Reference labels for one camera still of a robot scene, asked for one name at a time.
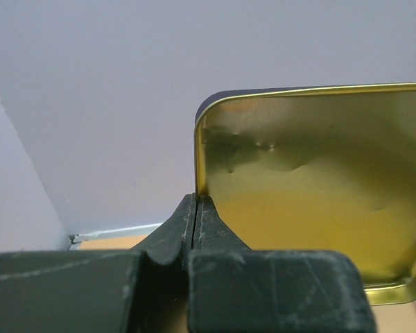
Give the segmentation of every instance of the scratch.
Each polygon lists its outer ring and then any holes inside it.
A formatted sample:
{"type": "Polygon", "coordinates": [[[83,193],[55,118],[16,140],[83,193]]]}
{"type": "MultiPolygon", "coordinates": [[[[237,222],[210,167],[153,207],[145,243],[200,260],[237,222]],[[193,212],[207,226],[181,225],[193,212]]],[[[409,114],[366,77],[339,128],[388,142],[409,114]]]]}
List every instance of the scratch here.
{"type": "Polygon", "coordinates": [[[317,290],[318,290],[318,287],[316,285],[311,286],[310,291],[308,292],[308,295],[306,295],[305,299],[297,306],[296,312],[304,311],[306,307],[311,304],[311,299],[316,294],[317,290]]]}
{"type": "Polygon", "coordinates": [[[271,259],[273,257],[278,258],[279,257],[278,254],[279,254],[278,251],[270,251],[270,252],[265,253],[264,257],[268,259],[271,259]]]}
{"type": "Polygon", "coordinates": [[[280,316],[279,316],[279,300],[277,299],[277,276],[276,276],[276,267],[275,267],[275,262],[270,260],[271,263],[271,282],[272,282],[272,302],[273,305],[275,307],[275,311],[276,311],[276,319],[277,319],[277,323],[278,326],[281,325],[280,323],[280,316]]]}
{"type": "Polygon", "coordinates": [[[188,214],[187,214],[187,217],[185,218],[185,221],[187,222],[187,224],[185,225],[185,231],[183,233],[183,240],[185,240],[186,237],[187,237],[188,224],[189,224],[189,216],[191,215],[192,208],[193,208],[193,194],[191,195],[191,202],[189,204],[188,214]]]}
{"type": "Polygon", "coordinates": [[[202,236],[204,235],[202,233],[202,228],[203,228],[203,214],[204,214],[203,205],[204,204],[205,204],[205,199],[202,200],[202,213],[200,213],[200,234],[199,234],[199,244],[200,244],[200,248],[202,248],[202,236]]]}
{"type": "Polygon", "coordinates": [[[232,257],[237,262],[240,262],[241,264],[245,264],[245,259],[243,258],[242,254],[238,252],[230,252],[229,256],[232,257]]]}
{"type": "Polygon", "coordinates": [[[244,280],[247,282],[248,286],[254,291],[256,295],[259,296],[260,299],[265,300],[265,298],[262,296],[258,286],[254,284],[254,282],[248,277],[247,273],[243,270],[243,267],[240,263],[238,263],[236,260],[233,261],[235,267],[238,269],[239,272],[241,272],[241,275],[243,275],[244,280]]]}
{"type": "Polygon", "coordinates": [[[131,286],[129,284],[125,285],[122,289],[122,299],[127,299],[131,294],[131,286]]]}
{"type": "Polygon", "coordinates": [[[335,317],[336,318],[336,315],[339,315],[339,314],[343,313],[344,311],[345,311],[344,308],[337,309],[336,311],[331,311],[331,312],[328,312],[326,314],[321,314],[319,316],[309,317],[308,319],[299,318],[299,316],[297,315],[297,313],[293,312],[292,314],[289,314],[285,318],[281,318],[280,323],[281,324],[286,324],[286,323],[289,323],[289,322],[296,322],[297,324],[319,323],[321,321],[325,321],[327,319],[330,319],[331,317],[335,317]]]}
{"type": "Polygon", "coordinates": [[[133,266],[129,266],[127,269],[126,269],[126,272],[125,272],[125,274],[126,274],[126,276],[127,277],[130,277],[131,276],[131,273],[132,273],[132,271],[134,270],[134,267],[133,266]]]}
{"type": "Polygon", "coordinates": [[[162,243],[163,241],[165,241],[165,238],[163,238],[163,239],[160,239],[160,240],[158,240],[158,241],[156,241],[153,245],[151,245],[150,247],[151,248],[154,248],[156,245],[159,245],[160,243],[162,243]]]}
{"type": "Polygon", "coordinates": [[[306,267],[308,268],[308,270],[311,273],[311,276],[313,277],[314,281],[316,282],[317,286],[319,287],[320,291],[322,292],[322,295],[325,297],[325,300],[327,301],[328,305],[330,306],[330,308],[333,309],[333,313],[334,313],[334,317],[336,319],[339,319],[337,313],[336,313],[336,308],[334,307],[331,298],[329,297],[327,291],[325,290],[324,286],[322,285],[319,277],[316,275],[316,273],[313,270],[313,267],[310,265],[310,261],[308,260],[308,258],[305,256],[305,254],[303,254],[302,256],[304,258],[306,267]]]}
{"type": "Polygon", "coordinates": [[[11,259],[14,259],[14,258],[20,257],[23,253],[24,253],[24,251],[19,251],[19,252],[13,253],[13,254],[10,256],[10,258],[11,258],[11,259]]]}
{"type": "Polygon", "coordinates": [[[21,273],[12,273],[12,274],[3,274],[3,275],[0,275],[0,281],[24,279],[24,278],[33,278],[33,277],[38,276],[38,275],[55,273],[55,272],[58,272],[58,271],[63,271],[65,269],[70,269],[70,268],[73,268],[73,267],[86,265],[86,264],[89,264],[90,262],[97,262],[97,261],[102,260],[102,259],[106,259],[106,258],[110,258],[110,257],[116,257],[117,255],[121,255],[121,253],[109,253],[109,254],[97,257],[95,259],[86,259],[86,260],[81,260],[79,262],[70,262],[68,264],[64,264],[64,265],[61,265],[61,266],[48,267],[48,268],[43,268],[43,269],[34,270],[34,271],[27,271],[27,272],[21,272],[21,273]]]}
{"type": "Polygon", "coordinates": [[[205,293],[206,291],[208,291],[209,293],[212,292],[212,286],[210,284],[205,284],[203,287],[199,287],[199,286],[193,286],[191,288],[191,293],[190,296],[191,298],[196,298],[198,296],[200,296],[200,294],[205,293]]]}
{"type": "Polygon", "coordinates": [[[217,266],[216,262],[209,262],[208,264],[204,265],[202,268],[198,269],[198,273],[205,273],[210,272],[217,266]]]}

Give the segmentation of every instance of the wooden surface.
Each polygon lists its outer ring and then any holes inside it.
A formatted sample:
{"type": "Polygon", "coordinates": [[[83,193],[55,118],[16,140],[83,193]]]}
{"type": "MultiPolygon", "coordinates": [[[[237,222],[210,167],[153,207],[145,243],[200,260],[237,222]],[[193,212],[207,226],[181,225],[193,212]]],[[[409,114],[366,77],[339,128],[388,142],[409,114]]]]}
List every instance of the wooden surface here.
{"type": "MultiPolygon", "coordinates": [[[[139,243],[144,236],[121,237],[113,239],[99,239],[95,241],[84,241],[81,250],[96,249],[121,249],[131,248],[139,243]]],[[[416,333],[416,303],[402,305],[387,305],[373,307],[374,315],[378,325],[378,333],[416,333]]],[[[186,306],[178,305],[175,313],[170,318],[165,318],[160,332],[188,332],[186,326],[186,306]]]]}

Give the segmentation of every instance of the tin lid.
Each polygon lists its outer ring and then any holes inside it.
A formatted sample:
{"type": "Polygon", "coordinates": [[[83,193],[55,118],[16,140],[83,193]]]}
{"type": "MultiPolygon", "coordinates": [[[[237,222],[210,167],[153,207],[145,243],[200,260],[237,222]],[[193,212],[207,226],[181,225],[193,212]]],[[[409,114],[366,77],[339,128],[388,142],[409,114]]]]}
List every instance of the tin lid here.
{"type": "Polygon", "coordinates": [[[337,250],[373,305],[416,299],[416,83],[213,95],[196,187],[251,248],[337,250]]]}

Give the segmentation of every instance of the white wall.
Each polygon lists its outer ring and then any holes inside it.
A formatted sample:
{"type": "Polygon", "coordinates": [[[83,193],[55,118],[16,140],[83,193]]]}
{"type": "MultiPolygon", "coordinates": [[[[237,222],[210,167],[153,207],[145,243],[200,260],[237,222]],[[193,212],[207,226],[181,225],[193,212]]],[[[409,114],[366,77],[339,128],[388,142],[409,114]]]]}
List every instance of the white wall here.
{"type": "Polygon", "coordinates": [[[0,252],[67,248],[29,156],[0,104],[0,252]]]}
{"type": "Polygon", "coordinates": [[[163,221],[224,89],[416,81],[416,0],[0,1],[0,97],[69,233],[163,221]]]}

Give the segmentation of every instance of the metal edge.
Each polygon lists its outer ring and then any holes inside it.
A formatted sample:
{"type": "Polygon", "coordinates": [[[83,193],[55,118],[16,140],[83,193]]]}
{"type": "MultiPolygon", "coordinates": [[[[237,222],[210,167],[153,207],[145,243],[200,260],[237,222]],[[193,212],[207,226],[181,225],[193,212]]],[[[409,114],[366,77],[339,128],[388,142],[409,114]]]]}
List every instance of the metal edge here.
{"type": "Polygon", "coordinates": [[[138,227],[121,228],[113,230],[103,230],[90,232],[88,234],[76,234],[72,237],[72,244],[80,243],[82,241],[91,241],[96,239],[109,239],[117,237],[141,236],[143,234],[150,234],[156,230],[162,223],[154,223],[149,225],[140,225],[138,227]]]}
{"type": "Polygon", "coordinates": [[[322,87],[292,87],[292,88],[268,88],[268,89],[242,89],[242,90],[227,90],[212,94],[205,99],[196,112],[195,126],[194,126],[194,176],[196,186],[196,196],[199,197],[199,182],[198,182],[198,140],[197,129],[202,116],[207,113],[209,109],[217,104],[225,101],[232,101],[234,99],[241,99],[244,97],[260,97],[260,96],[314,96],[323,94],[357,94],[363,92],[391,92],[391,91],[406,91],[416,90],[415,83],[380,83],[371,85],[334,85],[322,87]]]}

